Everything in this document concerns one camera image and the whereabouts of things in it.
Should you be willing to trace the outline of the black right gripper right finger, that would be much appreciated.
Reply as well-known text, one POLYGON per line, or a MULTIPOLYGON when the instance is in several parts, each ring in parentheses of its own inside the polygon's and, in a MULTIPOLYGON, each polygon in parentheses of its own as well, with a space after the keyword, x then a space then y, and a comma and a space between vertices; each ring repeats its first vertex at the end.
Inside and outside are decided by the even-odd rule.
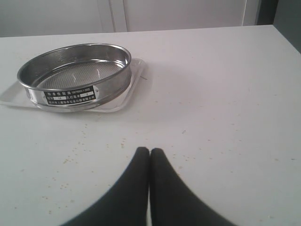
POLYGON ((164 151, 150 154, 150 212, 154 226, 232 226, 181 180, 164 151))

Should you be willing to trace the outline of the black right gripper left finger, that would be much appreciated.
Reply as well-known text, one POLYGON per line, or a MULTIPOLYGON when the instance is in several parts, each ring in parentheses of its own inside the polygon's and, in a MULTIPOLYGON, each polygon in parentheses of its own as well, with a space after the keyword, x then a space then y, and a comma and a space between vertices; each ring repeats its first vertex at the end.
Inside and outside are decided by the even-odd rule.
POLYGON ((123 174, 106 194, 64 225, 147 225, 149 167, 149 150, 138 147, 123 174))

